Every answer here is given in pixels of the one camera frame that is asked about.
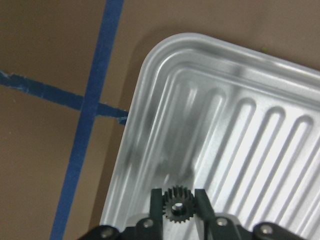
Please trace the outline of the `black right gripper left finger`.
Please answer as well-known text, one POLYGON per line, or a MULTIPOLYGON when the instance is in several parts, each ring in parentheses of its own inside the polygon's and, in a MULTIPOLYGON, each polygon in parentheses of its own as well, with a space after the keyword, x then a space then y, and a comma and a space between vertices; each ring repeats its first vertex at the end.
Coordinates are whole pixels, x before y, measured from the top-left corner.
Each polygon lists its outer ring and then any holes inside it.
POLYGON ((161 188, 151 190, 149 216, 155 220, 163 219, 163 195, 161 188))

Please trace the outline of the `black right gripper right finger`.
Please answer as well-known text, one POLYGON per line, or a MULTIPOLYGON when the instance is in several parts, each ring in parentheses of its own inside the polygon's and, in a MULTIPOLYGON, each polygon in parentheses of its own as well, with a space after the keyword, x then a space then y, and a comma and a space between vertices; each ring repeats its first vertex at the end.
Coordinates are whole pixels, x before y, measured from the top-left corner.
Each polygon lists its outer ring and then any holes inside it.
POLYGON ((195 189, 195 211, 201 220, 214 220, 216 218, 215 211, 204 189, 195 189))

